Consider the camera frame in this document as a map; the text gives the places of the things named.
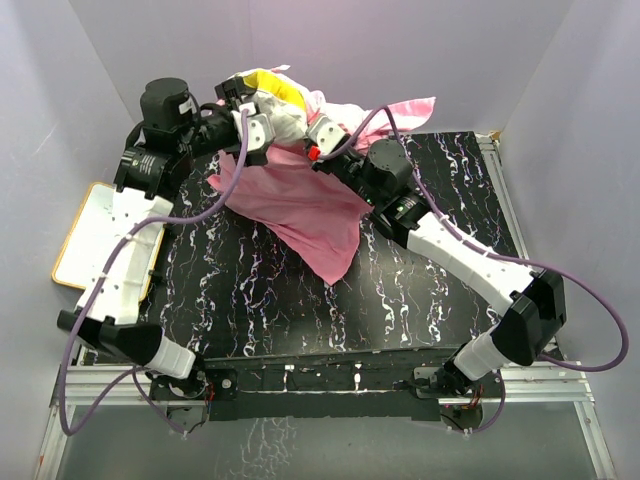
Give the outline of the white yellow pillow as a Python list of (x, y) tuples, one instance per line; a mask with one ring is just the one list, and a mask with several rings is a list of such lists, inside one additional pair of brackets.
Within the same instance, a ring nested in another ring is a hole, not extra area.
[(274, 129), (274, 143), (292, 147), (300, 143), (308, 128), (309, 90), (286, 75), (288, 64), (271, 68), (254, 68), (235, 73), (229, 80), (240, 80), (248, 87), (249, 100), (264, 113)]

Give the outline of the pink satin pillowcase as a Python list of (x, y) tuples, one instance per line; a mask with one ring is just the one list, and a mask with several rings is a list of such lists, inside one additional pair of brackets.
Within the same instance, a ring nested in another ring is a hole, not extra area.
[[(370, 113), (355, 104), (328, 102), (320, 90), (305, 99), (309, 120), (326, 114), (349, 133)], [(432, 116), (436, 97), (389, 104), (400, 132), (424, 125)], [(374, 141), (386, 138), (390, 122), (383, 112), (358, 137), (356, 150), (367, 153)], [(271, 229), (328, 285), (349, 270), (360, 244), (360, 220), (371, 207), (335, 176), (314, 172), (299, 147), (272, 146), (266, 166), (243, 168), (238, 184), (225, 205), (235, 213)], [(222, 193), (231, 185), (235, 161), (220, 152), (219, 173), (209, 185)]]

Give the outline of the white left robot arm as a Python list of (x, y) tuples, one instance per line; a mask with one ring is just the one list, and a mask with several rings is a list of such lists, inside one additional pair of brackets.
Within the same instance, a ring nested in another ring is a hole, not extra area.
[(140, 304), (170, 225), (193, 225), (219, 210), (217, 201), (194, 217), (171, 212), (198, 157), (224, 151), (244, 166), (264, 164), (274, 139), (256, 89), (240, 75), (214, 88), (217, 102), (199, 104), (186, 81), (149, 82), (140, 96), (141, 121), (130, 132), (114, 177), (111, 213), (99, 223), (86, 259), (94, 269), (73, 310), (57, 326), (71, 343), (170, 378), (182, 397), (206, 387), (201, 356), (169, 339), (161, 326), (139, 322)]

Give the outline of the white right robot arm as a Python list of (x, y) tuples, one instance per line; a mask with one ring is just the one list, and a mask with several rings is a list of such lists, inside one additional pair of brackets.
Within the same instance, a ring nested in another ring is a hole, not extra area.
[(370, 218), (385, 238), (435, 262), (479, 294), (499, 317), (429, 379), (419, 381), (420, 390), (469, 396), (490, 372), (508, 363), (531, 365), (565, 324), (562, 277), (499, 260), (488, 247), (445, 225), (416, 192), (415, 169), (396, 141), (379, 140), (367, 154), (338, 148), (331, 159), (311, 146), (308, 155), (313, 170), (335, 176), (371, 206)]

